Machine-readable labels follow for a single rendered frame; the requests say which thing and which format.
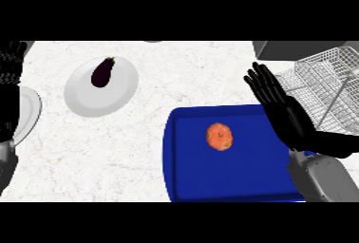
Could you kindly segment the white round plate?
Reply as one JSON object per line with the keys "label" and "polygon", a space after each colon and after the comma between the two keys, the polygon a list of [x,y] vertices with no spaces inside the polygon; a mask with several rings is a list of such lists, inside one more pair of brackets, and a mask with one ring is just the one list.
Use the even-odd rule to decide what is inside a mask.
{"label": "white round plate", "polygon": [[36,91],[22,86],[19,88],[19,121],[13,133],[13,145],[19,145],[29,135],[41,115],[41,96]]}

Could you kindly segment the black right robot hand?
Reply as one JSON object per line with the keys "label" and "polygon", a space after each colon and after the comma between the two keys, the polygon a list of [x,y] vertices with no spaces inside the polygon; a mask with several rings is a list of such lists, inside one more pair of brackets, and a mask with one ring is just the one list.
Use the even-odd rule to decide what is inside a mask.
{"label": "black right robot hand", "polygon": [[316,130],[301,104],[284,93],[265,65],[252,63],[243,81],[261,103],[276,136],[290,150],[316,152],[339,159],[359,153],[359,137]]}

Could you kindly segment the white oval plate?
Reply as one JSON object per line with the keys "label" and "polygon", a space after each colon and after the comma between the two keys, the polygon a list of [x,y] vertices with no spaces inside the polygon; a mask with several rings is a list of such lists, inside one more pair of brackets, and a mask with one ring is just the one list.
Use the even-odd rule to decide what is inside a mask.
{"label": "white oval plate", "polygon": [[125,58],[94,58],[69,75],[64,86],[69,110],[85,118],[109,115],[128,103],[137,84],[137,70]]}

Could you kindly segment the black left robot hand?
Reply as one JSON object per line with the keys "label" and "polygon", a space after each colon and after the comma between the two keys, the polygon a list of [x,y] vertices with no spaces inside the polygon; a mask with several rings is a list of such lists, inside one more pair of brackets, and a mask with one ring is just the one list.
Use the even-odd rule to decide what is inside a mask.
{"label": "black left robot hand", "polygon": [[0,41],[0,142],[13,138],[19,120],[19,78],[26,43]]}

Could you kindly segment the dark grey appliance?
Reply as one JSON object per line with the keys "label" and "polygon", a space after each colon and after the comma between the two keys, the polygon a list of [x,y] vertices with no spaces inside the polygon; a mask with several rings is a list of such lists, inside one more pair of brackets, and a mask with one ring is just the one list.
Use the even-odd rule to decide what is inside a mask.
{"label": "dark grey appliance", "polygon": [[333,47],[359,51],[359,41],[253,41],[252,47],[261,61],[296,61]]}

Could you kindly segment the blue tray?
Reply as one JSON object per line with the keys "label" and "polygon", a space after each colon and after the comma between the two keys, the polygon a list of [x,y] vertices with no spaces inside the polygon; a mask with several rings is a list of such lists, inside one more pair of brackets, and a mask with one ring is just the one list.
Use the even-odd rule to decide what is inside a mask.
{"label": "blue tray", "polygon": [[[228,126],[233,145],[219,152],[206,129]],[[162,138],[168,197],[190,201],[299,201],[289,173],[289,149],[256,104],[181,107],[171,111]]]}

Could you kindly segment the dark purple eggplant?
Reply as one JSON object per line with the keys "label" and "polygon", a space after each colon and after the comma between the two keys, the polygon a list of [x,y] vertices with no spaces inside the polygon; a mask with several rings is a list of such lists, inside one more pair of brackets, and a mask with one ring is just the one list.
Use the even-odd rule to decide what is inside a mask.
{"label": "dark purple eggplant", "polygon": [[97,65],[91,75],[91,84],[94,87],[103,88],[107,85],[113,64],[115,58],[107,57]]}

